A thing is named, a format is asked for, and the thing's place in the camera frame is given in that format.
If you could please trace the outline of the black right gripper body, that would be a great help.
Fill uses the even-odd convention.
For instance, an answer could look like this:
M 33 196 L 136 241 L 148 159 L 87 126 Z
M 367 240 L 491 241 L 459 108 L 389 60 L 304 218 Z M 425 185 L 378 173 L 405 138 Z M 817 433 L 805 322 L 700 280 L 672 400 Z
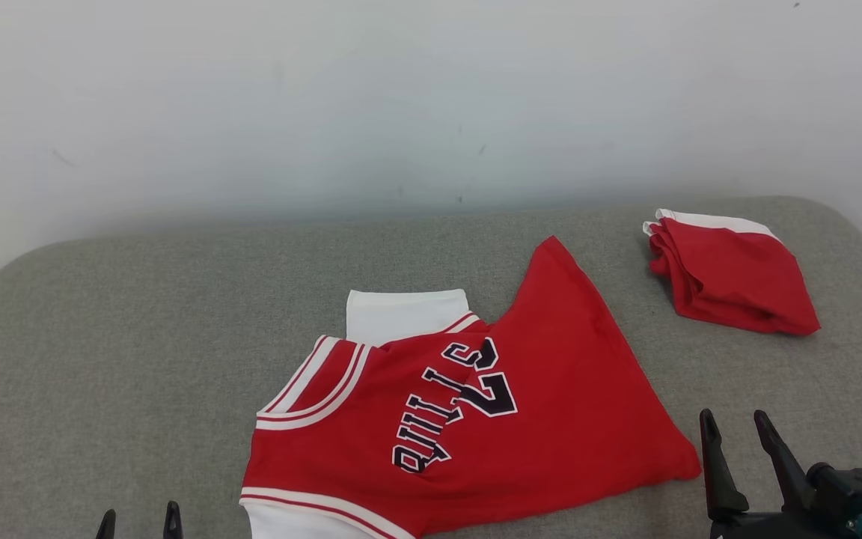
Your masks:
M 847 523 L 810 513 L 710 511 L 709 539 L 858 539 L 858 519 Z

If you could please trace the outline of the red Bulls basketball jersey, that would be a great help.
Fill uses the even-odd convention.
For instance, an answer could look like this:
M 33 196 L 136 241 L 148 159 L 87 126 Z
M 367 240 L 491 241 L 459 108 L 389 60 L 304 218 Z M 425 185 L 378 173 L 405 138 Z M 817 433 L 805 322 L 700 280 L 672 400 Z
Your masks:
M 251 539 L 421 539 L 694 480 L 675 426 L 558 238 L 510 309 L 373 346 L 322 335 L 256 415 Z

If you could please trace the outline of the red shorts with white stripe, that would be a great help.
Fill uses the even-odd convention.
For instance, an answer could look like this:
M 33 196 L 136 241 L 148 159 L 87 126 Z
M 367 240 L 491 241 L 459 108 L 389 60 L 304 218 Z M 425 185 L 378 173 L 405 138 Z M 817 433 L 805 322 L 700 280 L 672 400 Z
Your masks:
M 658 209 L 643 232 L 651 272 L 670 282 L 682 317 L 756 333 L 820 330 L 797 258 L 765 225 Z

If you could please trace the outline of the grey fabric sofa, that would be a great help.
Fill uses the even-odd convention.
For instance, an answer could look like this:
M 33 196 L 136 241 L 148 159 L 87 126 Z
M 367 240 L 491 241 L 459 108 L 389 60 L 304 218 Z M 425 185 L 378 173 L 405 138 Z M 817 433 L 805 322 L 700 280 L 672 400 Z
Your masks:
M 862 232 L 793 197 L 675 204 L 752 219 L 797 257 L 822 328 L 809 338 L 686 320 L 649 271 L 655 204 L 465 213 L 54 243 L 0 269 L 0 539 L 249 539 L 239 505 L 254 414 L 350 289 L 464 289 L 490 322 L 555 235 L 601 291 L 649 381 L 692 439 L 708 407 L 755 511 L 780 492 L 752 414 L 804 466 L 862 467 Z

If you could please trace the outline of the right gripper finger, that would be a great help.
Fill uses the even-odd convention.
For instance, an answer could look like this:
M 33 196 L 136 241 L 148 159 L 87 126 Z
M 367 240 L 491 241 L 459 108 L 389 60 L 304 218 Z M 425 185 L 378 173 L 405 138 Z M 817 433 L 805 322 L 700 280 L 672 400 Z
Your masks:
M 707 516 L 712 521 L 733 521 L 749 511 L 745 495 L 738 491 L 722 451 L 722 436 L 714 413 L 699 413 L 703 477 Z
M 790 447 L 783 441 L 766 412 L 757 409 L 754 412 L 754 423 L 757 436 L 763 450 L 771 458 L 771 463 L 779 484 L 784 512 L 805 512 L 811 509 L 813 488 L 807 480 L 803 468 Z

